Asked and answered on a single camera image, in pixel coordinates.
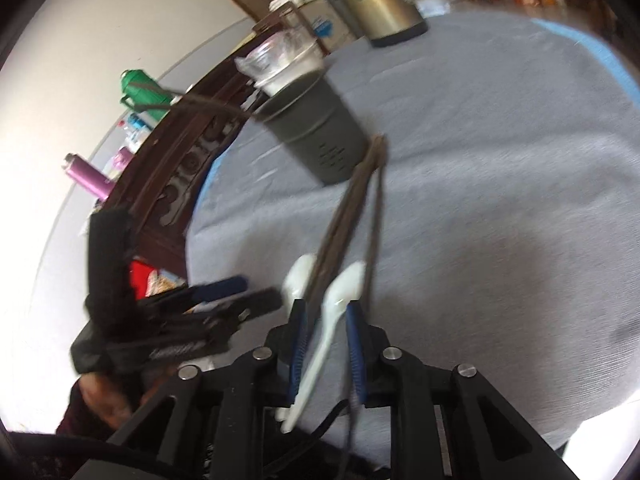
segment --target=electric kettle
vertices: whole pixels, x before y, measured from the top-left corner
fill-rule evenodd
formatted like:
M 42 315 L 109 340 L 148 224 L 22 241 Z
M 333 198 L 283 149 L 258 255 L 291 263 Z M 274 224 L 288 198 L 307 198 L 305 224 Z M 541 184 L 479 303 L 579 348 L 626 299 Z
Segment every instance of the electric kettle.
M 372 46 L 410 40 L 428 30 L 427 22 L 408 0 L 344 0 Z

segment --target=human hand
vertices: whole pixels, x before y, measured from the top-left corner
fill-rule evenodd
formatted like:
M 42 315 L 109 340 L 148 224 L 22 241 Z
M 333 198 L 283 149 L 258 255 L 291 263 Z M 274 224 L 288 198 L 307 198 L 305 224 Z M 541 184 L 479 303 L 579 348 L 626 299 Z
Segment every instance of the human hand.
M 175 366 L 169 366 L 162 370 L 140 399 L 141 406 L 154 396 L 158 388 L 175 373 L 176 369 Z M 86 406 L 112 430 L 117 430 L 131 417 L 132 409 L 127 397 L 109 376 L 97 372 L 83 374 L 80 376 L 78 385 Z

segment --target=green thermos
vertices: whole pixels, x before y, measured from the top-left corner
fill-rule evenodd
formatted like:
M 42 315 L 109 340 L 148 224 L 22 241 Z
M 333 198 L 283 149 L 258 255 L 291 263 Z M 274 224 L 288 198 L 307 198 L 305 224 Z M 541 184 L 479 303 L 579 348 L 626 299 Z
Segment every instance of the green thermos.
M 145 86 L 158 88 L 151 90 L 148 88 L 139 88 L 132 83 L 139 83 Z M 172 96 L 163 91 L 160 85 L 150 78 L 144 70 L 125 70 L 120 76 L 120 85 L 122 87 L 122 99 L 120 102 L 127 108 L 134 110 L 135 105 L 170 105 Z M 147 113 L 156 121 L 159 121 L 167 113 L 167 110 L 150 109 Z

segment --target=pink bottle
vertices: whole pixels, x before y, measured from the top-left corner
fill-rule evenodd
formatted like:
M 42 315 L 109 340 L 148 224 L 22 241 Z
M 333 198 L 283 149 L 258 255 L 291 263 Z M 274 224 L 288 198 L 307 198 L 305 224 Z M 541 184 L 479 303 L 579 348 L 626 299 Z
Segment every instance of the pink bottle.
M 131 162 L 132 158 L 133 153 L 131 153 L 126 146 L 123 146 L 113 157 L 113 167 L 116 170 L 123 171 L 127 167 L 127 164 Z
M 84 158 L 75 153 L 69 153 L 65 157 L 62 169 L 80 186 L 84 187 L 89 193 L 95 195 L 102 202 L 107 200 L 109 193 L 116 183 L 108 179 L 100 171 L 96 170 Z

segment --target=purple bottle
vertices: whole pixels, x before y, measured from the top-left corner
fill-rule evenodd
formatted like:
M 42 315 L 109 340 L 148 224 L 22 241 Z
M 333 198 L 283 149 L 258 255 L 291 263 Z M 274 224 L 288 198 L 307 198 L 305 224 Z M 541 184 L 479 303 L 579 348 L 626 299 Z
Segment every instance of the purple bottle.
M 62 164 L 62 169 L 80 186 L 97 196 L 102 202 L 107 200 L 113 186 L 116 185 L 113 180 L 108 179 L 84 158 L 75 153 L 67 154 Z

